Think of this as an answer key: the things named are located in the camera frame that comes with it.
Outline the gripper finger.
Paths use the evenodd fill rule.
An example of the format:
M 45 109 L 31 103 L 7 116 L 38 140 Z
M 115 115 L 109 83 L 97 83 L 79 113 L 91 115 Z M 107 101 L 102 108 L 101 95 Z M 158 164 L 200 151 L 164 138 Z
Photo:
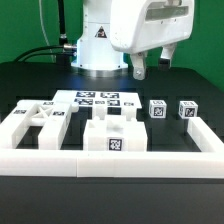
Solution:
M 145 79 L 147 54 L 147 51 L 143 51 L 130 55 L 130 59 L 133 65 L 133 77 L 137 80 Z
M 158 60 L 158 68 L 161 71 L 167 71 L 170 69 L 176 46 L 176 43 L 172 43 L 162 47 L 161 56 Z

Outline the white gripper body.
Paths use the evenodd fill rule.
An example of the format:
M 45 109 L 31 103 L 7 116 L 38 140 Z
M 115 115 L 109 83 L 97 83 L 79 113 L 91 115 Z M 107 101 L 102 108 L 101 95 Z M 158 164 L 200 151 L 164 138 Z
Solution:
M 194 0 L 112 0 L 110 42 L 135 54 L 188 39 Z

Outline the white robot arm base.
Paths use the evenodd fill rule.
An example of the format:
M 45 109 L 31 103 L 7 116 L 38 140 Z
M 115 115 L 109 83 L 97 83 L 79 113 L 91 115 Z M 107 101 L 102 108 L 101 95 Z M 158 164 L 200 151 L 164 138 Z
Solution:
M 71 65 L 92 77 L 113 77 L 126 73 L 124 54 L 110 43 L 112 0 L 83 0 L 83 33 L 77 41 L 76 59 Z

